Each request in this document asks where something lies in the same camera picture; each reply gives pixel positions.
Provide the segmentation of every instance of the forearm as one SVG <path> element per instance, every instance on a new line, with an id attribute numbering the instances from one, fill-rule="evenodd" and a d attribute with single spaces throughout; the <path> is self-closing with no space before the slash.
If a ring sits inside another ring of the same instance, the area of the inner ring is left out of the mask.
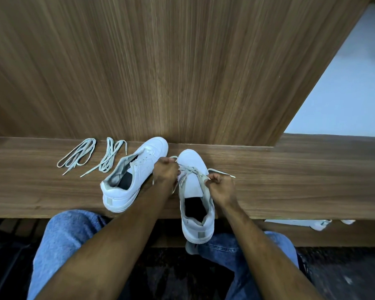
<path id="1" fill-rule="evenodd" d="M 116 299 L 171 190 L 172 182 L 157 181 L 70 257 L 36 299 Z"/>
<path id="2" fill-rule="evenodd" d="M 303 273 L 253 223 L 237 202 L 223 211 L 264 300 L 322 299 Z"/>

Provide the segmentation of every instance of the leg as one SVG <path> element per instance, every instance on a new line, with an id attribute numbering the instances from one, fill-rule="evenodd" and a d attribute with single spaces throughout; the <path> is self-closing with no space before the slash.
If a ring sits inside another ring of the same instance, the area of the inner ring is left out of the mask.
<path id="1" fill-rule="evenodd" d="M 265 232 L 265 234 L 298 267 L 297 254 L 292 242 L 279 233 Z M 214 235 L 209 242 L 198 245 L 197 250 L 202 257 L 227 267 L 235 273 L 235 278 L 226 295 L 227 300 L 261 299 L 260 292 L 234 235 Z"/>
<path id="2" fill-rule="evenodd" d="M 105 224 L 101 216 L 84 210 L 55 215 L 47 224 L 34 258 L 28 300 L 33 300 L 68 258 Z"/>

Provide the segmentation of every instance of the blue-white wall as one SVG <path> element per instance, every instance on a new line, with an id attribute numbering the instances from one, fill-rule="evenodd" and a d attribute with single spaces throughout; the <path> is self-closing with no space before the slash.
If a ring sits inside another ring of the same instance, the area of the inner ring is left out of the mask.
<path id="1" fill-rule="evenodd" d="M 287 133 L 375 136 L 375 5 L 370 5 Z"/>

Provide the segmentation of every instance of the shoe insole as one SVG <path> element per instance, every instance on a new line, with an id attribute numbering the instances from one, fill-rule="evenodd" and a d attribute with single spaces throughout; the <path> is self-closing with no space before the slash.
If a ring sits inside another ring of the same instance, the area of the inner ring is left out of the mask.
<path id="1" fill-rule="evenodd" d="M 203 222 L 207 212 L 200 197 L 185 199 L 185 215 L 186 217 L 195 218 L 198 222 Z"/>
<path id="2" fill-rule="evenodd" d="M 126 166 L 126 173 L 125 175 L 122 176 L 121 178 L 121 181 L 118 183 L 118 187 L 119 188 L 122 188 L 123 190 L 128 190 L 130 188 L 130 186 L 132 185 L 132 174 L 130 173 L 130 169 L 131 166 L 130 166 L 130 163 Z"/>

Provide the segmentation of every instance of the wooden wall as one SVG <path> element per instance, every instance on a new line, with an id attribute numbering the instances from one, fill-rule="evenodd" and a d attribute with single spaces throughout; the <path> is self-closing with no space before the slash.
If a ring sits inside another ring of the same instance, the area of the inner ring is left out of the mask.
<path id="1" fill-rule="evenodd" d="M 0 0 L 0 136 L 274 145 L 369 0 Z"/>

